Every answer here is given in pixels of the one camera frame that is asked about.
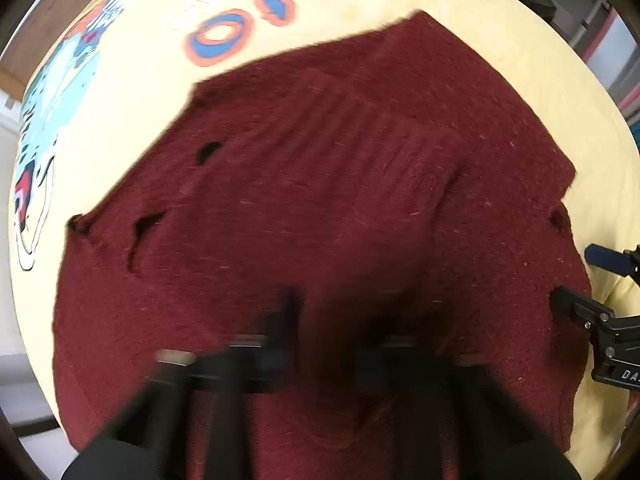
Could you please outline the dark red knit sweater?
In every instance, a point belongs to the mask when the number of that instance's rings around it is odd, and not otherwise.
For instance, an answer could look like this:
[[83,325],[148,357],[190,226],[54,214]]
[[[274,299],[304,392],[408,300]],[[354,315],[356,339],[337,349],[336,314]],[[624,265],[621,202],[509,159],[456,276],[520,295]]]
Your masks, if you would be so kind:
[[70,219],[54,383],[82,450],[160,349],[228,344],[283,289],[300,364],[253,404],[258,477],[386,479],[393,398],[354,385],[363,341],[479,356],[560,450],[588,292],[563,203],[572,162],[478,54],[425,13],[202,82],[93,211]]

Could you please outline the pink framed mirror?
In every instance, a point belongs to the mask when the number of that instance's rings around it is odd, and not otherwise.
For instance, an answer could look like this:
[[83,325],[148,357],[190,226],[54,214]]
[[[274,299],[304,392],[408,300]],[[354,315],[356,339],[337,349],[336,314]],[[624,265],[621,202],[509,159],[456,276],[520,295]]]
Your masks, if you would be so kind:
[[639,114],[639,43],[613,10],[582,55],[627,122]]

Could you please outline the wooden bed headboard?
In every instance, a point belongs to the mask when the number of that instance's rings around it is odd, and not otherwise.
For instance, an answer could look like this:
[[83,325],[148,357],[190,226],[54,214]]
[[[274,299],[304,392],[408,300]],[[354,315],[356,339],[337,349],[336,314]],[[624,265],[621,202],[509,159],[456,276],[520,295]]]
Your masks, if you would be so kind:
[[10,0],[1,10],[1,90],[19,101],[55,40],[92,0]]

